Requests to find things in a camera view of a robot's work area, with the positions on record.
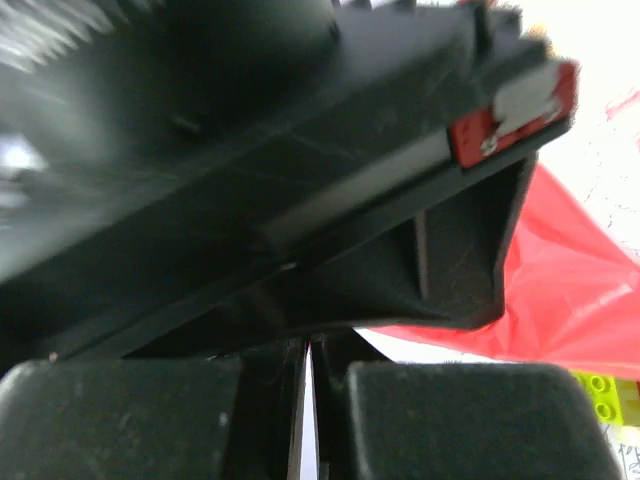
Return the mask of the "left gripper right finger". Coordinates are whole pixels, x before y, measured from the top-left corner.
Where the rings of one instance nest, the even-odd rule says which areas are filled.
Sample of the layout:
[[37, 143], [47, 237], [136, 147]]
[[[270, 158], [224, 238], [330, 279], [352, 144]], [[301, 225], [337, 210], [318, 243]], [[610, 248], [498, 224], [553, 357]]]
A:
[[323, 479], [616, 479], [583, 390], [549, 364], [396, 363], [311, 341]]

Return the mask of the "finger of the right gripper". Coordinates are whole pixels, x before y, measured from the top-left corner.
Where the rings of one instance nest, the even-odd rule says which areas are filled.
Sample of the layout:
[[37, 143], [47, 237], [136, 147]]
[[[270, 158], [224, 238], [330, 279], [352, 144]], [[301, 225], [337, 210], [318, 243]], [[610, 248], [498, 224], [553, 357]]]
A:
[[489, 325], [505, 311], [506, 253], [536, 160], [526, 157], [327, 263], [245, 289], [130, 355], [211, 356], [352, 327]]

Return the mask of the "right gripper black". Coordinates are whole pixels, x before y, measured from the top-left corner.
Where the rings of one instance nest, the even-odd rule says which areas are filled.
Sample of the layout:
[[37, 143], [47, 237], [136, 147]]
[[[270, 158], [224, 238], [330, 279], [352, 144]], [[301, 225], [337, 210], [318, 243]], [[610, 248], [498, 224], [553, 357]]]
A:
[[5, 1], [1, 366], [117, 358], [565, 134], [514, 8]]

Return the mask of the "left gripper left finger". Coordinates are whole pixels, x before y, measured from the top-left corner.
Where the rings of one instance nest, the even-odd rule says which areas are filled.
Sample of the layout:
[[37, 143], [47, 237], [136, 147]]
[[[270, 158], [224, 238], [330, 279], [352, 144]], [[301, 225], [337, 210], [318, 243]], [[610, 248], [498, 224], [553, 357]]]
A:
[[19, 364], [1, 382], [1, 475], [284, 479], [299, 462], [305, 350]]

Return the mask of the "red plastic trash bag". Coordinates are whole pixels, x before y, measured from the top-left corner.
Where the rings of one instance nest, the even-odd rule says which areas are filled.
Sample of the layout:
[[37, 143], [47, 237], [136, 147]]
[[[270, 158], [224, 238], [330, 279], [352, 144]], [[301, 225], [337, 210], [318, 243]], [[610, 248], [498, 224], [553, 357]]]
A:
[[639, 377], [639, 262], [537, 167], [505, 263], [505, 312], [473, 331], [391, 326], [362, 336], [396, 361], [540, 361]]

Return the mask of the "colourful toy brick car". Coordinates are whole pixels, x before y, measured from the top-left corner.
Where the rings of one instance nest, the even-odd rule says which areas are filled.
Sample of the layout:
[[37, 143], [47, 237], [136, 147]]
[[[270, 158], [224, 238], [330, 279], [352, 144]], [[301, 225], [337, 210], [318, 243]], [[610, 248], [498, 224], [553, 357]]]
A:
[[600, 422], [639, 426], [639, 385], [633, 380], [571, 371], [589, 396]]

